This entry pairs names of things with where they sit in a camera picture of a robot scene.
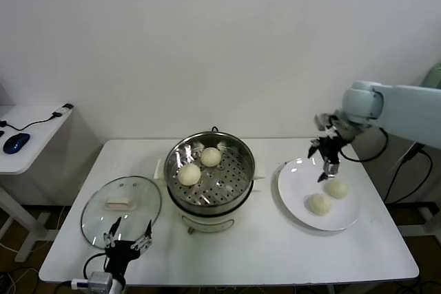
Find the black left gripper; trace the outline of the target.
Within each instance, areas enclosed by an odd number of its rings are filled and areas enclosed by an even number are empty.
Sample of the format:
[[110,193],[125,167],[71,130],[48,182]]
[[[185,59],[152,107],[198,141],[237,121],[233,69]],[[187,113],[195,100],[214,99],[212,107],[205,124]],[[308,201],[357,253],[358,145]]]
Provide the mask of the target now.
[[128,264],[137,260],[141,253],[140,251],[147,251],[152,245],[152,221],[150,220],[145,233],[136,242],[128,240],[115,241],[116,231],[121,223],[121,218],[118,218],[112,224],[110,230],[103,234],[103,241],[105,247],[105,254],[108,258],[105,271],[112,275],[125,275]]

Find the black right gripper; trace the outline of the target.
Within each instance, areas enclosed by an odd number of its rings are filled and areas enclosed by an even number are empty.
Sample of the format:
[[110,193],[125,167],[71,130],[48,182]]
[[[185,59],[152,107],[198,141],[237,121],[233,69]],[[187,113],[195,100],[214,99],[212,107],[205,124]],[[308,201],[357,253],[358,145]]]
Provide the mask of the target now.
[[313,156],[320,150],[322,157],[327,160],[324,162],[322,173],[318,178],[318,182],[334,178],[339,170],[340,150],[351,142],[350,139],[343,138],[334,128],[326,129],[325,135],[310,141],[311,145],[308,149],[308,156]]

